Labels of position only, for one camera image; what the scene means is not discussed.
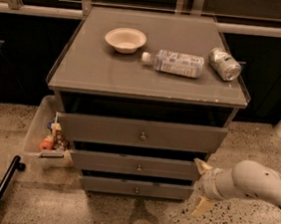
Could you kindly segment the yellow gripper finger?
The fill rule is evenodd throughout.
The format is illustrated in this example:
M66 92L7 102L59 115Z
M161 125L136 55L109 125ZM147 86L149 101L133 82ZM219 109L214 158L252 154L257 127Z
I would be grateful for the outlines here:
M215 202L211 199L205 198L203 195L197 196L191 215L193 217L201 216L209 211L214 205Z
M211 165L208 165L204 160L201 160L199 158L195 158L194 162L197 166L198 172L201 175L205 174L207 171L209 171L212 168Z

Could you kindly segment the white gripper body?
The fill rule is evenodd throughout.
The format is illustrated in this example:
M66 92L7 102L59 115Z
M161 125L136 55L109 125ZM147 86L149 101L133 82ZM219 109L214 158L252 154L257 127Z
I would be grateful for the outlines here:
M212 168L203 173L200 178L201 189L206 198L212 201L222 200L221 193L217 190L216 178L217 174L220 172L218 168Z

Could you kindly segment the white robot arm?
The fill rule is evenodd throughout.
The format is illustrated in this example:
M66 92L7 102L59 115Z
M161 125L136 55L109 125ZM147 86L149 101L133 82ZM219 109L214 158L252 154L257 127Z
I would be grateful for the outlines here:
M201 177L201 194L197 196L193 217L209 211L217 201L227 199L260 199L281 210L281 174L252 160L242 160L231 168L214 168L196 158Z

